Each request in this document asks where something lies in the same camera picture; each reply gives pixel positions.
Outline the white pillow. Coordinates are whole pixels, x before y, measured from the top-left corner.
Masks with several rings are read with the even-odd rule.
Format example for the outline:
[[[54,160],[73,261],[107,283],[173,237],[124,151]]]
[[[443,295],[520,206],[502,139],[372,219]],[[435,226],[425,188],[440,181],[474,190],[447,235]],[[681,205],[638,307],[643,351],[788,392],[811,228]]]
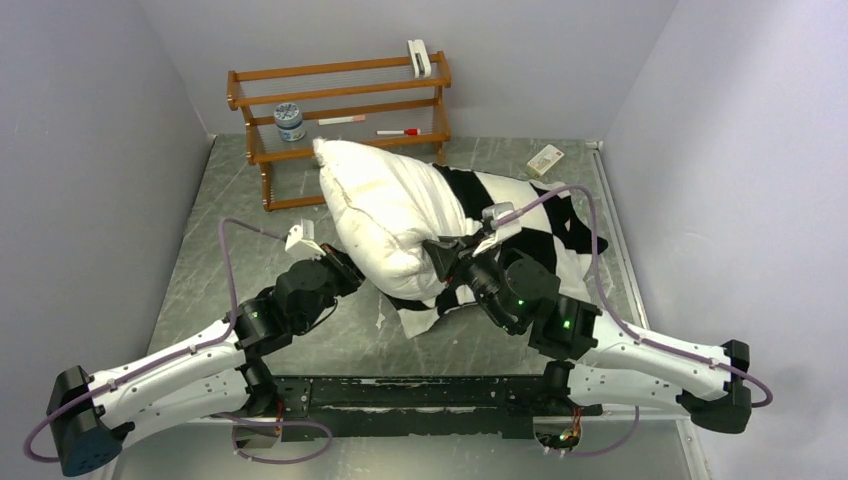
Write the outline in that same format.
[[[319,181],[344,251],[379,290],[424,301],[444,288],[423,242],[479,227],[436,167],[370,145],[317,138]]]

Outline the black white checkered pillowcase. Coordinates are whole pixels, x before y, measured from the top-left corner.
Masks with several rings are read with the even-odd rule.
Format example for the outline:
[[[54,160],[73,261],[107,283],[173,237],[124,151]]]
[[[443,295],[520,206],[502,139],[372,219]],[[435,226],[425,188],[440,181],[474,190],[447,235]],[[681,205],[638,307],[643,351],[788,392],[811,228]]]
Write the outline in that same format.
[[[467,234],[480,228],[484,209],[502,202],[524,206],[560,185],[440,165],[433,170],[443,178],[451,197],[461,207]],[[503,247],[532,257],[556,275],[561,294],[588,301],[590,294],[584,277],[592,262],[592,229],[577,215],[570,194],[559,193],[523,215],[519,222],[521,232],[506,240]],[[475,303],[467,286],[444,288],[427,299],[390,297],[389,301],[408,338],[427,332],[444,315]]]

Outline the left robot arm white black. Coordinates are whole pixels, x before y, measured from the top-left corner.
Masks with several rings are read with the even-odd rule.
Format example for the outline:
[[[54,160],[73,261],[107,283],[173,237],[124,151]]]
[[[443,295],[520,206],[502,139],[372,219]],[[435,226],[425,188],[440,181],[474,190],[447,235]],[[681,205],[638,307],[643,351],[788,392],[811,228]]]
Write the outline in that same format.
[[[364,281],[349,255],[328,244],[319,249],[241,302],[235,317],[120,367],[60,373],[46,415],[63,475],[93,472],[174,425],[219,413],[254,416],[276,403],[264,356],[307,334]]]

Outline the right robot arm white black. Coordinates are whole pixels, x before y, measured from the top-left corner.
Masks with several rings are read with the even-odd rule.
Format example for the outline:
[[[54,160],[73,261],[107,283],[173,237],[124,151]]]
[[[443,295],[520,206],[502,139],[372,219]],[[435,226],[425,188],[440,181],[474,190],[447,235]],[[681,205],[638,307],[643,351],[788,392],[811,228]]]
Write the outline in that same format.
[[[491,251],[476,254],[469,237],[426,240],[423,248],[449,289],[468,288],[494,325],[527,335],[549,358],[547,402],[667,409],[713,432],[745,431],[753,410],[742,378],[745,343],[692,343],[616,320],[561,294],[559,278],[518,251],[500,261]]]

